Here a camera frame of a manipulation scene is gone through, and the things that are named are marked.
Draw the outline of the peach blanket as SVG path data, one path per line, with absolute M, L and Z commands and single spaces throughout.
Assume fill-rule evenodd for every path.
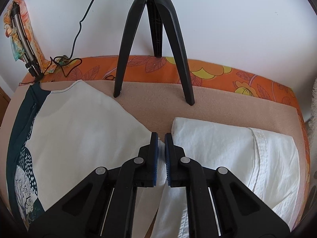
M 261 98 L 238 95 L 237 93 L 194 87 L 196 103 L 189 106 L 182 100 L 182 90 L 178 84 L 160 83 L 125 83 L 127 91 L 115 100 L 139 122 L 151 131 L 163 136 L 171 130 L 175 117 L 192 118 L 226 125 L 252 127 L 273 131 L 293 137 L 299 152 L 300 188 L 290 228 L 303 214 L 306 196 L 306 163 L 304 135 L 302 133 L 297 110 L 286 104 L 280 104 Z M 5 168 L 9 138 L 14 120 L 21 102 L 25 97 L 28 85 L 17 88 L 5 113 L 1 126 L 1 213 L 18 228 L 12 217 L 7 195 Z

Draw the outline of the green striped white pillow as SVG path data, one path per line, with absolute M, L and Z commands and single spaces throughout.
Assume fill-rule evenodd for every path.
M 316 121 L 317 121 L 317 79 L 315 79 L 312 90 L 312 103 L 310 110 L 310 119 L 308 121 L 308 139 L 310 142 L 314 140 L 316 135 Z

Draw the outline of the white folded shirt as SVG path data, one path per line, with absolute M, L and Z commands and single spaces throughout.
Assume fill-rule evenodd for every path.
M 171 136 L 184 156 L 202 167 L 225 167 L 292 231 L 299 213 L 299 152 L 291 136 L 177 117 Z M 185 187 L 166 180 L 152 237 L 193 237 Z

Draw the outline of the wooden door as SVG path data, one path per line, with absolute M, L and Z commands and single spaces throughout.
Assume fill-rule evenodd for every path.
M 0 125 L 2 124 L 5 112 L 8 108 L 8 105 L 11 101 L 11 98 L 0 88 Z

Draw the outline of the folded silver tripod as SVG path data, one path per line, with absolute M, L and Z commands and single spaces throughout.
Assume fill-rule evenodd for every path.
M 16 31 L 18 37 L 18 44 L 16 45 L 17 51 L 19 52 L 20 58 L 25 62 L 25 67 L 29 71 L 35 82 L 40 81 L 44 74 L 40 69 L 40 65 L 37 61 L 35 53 L 31 48 L 30 42 L 27 38 L 26 32 L 23 27 L 20 6 L 18 3 L 13 2 L 12 10 L 10 14 L 13 29 Z

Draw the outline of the orange floral bed sheet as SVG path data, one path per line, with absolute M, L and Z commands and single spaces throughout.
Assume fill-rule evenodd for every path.
M 117 56 L 102 56 L 75 60 L 65 70 L 52 65 L 46 70 L 42 82 L 113 80 L 116 74 Z M 303 115 L 293 90 L 280 83 L 243 70 L 219 64 L 189 60 L 193 86 L 239 93 L 296 108 L 303 133 L 305 149 L 305 187 L 309 187 L 310 159 L 307 131 Z M 132 55 L 128 59 L 124 79 L 129 82 L 180 83 L 172 57 Z

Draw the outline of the colourful floral scarf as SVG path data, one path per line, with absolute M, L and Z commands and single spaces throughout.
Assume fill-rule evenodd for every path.
M 45 59 L 34 37 L 24 0 L 13 0 L 3 17 L 5 35 L 10 39 L 15 61 L 21 60 L 33 77 L 51 74 L 56 64 Z

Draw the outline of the teal and cream printed t-shirt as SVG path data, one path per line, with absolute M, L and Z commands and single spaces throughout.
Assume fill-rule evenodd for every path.
M 28 87 L 5 166 L 13 217 L 31 236 L 40 218 L 99 167 L 114 169 L 150 143 L 151 132 L 118 102 L 79 80 L 62 90 Z

